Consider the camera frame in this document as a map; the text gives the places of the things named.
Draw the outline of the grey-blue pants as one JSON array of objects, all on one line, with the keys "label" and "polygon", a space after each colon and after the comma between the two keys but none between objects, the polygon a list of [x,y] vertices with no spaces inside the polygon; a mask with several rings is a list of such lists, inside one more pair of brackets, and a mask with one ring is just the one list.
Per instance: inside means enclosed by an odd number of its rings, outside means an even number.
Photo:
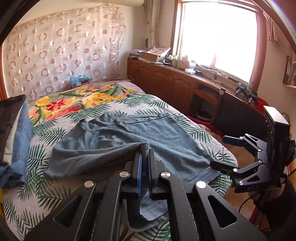
[{"label": "grey-blue pants", "polygon": [[168,218],[167,203],[153,201],[148,190],[148,152],[168,172],[188,183],[214,180],[219,172],[210,167],[212,158],[171,117],[105,113],[80,121],[53,147],[47,178],[78,178],[102,182],[142,152],[142,193],[138,200],[125,202],[127,226],[134,232],[152,228]]}]

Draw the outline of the dark chair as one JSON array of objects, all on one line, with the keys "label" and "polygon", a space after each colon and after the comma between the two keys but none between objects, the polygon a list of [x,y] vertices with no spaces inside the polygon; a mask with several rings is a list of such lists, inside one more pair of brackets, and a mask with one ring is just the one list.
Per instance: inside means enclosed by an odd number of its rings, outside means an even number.
[{"label": "dark chair", "polygon": [[216,111],[212,124],[222,134],[241,137],[246,133],[258,139],[266,140],[266,117],[225,88],[219,90]]}]

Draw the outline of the wooden sideboard cabinet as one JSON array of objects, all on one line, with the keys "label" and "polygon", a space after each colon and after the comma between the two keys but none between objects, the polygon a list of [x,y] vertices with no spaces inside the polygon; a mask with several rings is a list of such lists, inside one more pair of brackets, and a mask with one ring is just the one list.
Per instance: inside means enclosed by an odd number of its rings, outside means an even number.
[{"label": "wooden sideboard cabinet", "polygon": [[159,97],[185,115],[194,117],[198,110],[208,112],[212,123],[219,90],[223,88],[220,84],[175,67],[132,59],[127,61],[127,76],[145,93]]}]

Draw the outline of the leaf print bed sheet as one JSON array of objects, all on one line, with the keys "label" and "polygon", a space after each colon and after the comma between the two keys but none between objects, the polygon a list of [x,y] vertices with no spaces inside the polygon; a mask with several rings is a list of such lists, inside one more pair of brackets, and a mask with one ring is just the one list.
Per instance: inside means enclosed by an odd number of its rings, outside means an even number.
[{"label": "leaf print bed sheet", "polygon": [[[220,137],[198,125],[158,97],[134,94],[121,100],[84,108],[34,126],[30,143],[26,182],[4,189],[4,214],[9,228],[23,240],[45,216],[54,210],[84,180],[78,178],[47,178],[53,147],[80,121],[90,121],[105,113],[119,115],[159,115],[168,113],[209,154],[212,160],[237,164],[234,155],[221,144]],[[208,183],[225,196],[231,186],[229,176],[220,174]]]}]

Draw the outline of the folded blue jeans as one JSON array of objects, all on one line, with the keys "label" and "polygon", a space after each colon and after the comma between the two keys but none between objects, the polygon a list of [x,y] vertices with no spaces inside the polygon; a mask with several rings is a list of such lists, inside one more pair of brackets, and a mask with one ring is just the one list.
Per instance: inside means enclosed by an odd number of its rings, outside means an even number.
[{"label": "folded blue jeans", "polygon": [[28,104],[23,104],[13,141],[11,164],[1,167],[1,188],[11,188],[26,182],[25,173],[32,139],[33,126],[28,115]]}]

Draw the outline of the window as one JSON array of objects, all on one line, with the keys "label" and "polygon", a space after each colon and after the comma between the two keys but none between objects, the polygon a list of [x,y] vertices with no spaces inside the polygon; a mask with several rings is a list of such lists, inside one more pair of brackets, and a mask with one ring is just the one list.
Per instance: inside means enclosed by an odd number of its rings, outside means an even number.
[{"label": "window", "polygon": [[263,11],[253,1],[176,1],[172,54],[252,86],[266,54]]}]

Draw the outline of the floral blanket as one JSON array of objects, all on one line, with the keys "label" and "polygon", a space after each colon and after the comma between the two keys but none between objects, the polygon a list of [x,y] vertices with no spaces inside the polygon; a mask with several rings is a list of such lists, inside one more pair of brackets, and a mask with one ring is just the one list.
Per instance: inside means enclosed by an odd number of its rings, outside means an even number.
[{"label": "floral blanket", "polygon": [[29,104],[32,125],[50,121],[84,108],[121,100],[144,91],[129,80],[98,82],[41,97]]}]

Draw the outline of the cardboard box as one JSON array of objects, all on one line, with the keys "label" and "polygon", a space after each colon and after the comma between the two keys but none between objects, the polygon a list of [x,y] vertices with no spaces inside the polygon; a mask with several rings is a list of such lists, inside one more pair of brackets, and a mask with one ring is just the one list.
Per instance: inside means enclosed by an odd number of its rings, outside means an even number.
[{"label": "cardboard box", "polygon": [[150,62],[162,62],[163,57],[158,54],[150,53],[150,52],[143,52],[142,59],[145,59]]}]

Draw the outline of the dark folded garment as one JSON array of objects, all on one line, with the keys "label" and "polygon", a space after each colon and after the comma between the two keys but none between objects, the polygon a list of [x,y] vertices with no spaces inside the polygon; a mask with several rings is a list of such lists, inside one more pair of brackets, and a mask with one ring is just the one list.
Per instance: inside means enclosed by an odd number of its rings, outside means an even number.
[{"label": "dark folded garment", "polygon": [[1,100],[1,162],[3,161],[6,142],[9,138],[13,123],[25,100],[25,95]]}]

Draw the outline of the beige window curtain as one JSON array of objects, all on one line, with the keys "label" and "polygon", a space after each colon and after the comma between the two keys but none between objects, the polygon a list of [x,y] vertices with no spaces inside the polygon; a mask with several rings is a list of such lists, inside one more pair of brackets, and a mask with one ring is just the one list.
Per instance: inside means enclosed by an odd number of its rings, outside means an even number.
[{"label": "beige window curtain", "polygon": [[161,8],[160,0],[144,1],[144,10],[147,13],[148,36],[146,39],[147,49],[158,45],[157,27]]}]

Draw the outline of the circle pattern curtain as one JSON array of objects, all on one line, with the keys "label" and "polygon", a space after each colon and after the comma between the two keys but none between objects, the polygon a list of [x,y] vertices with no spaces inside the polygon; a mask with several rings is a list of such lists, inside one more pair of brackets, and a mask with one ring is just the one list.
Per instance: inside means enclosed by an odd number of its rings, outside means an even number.
[{"label": "circle pattern curtain", "polygon": [[34,101],[66,90],[71,77],[116,79],[125,32],[121,9],[110,4],[60,11],[15,26],[2,46],[7,95],[24,94]]}]

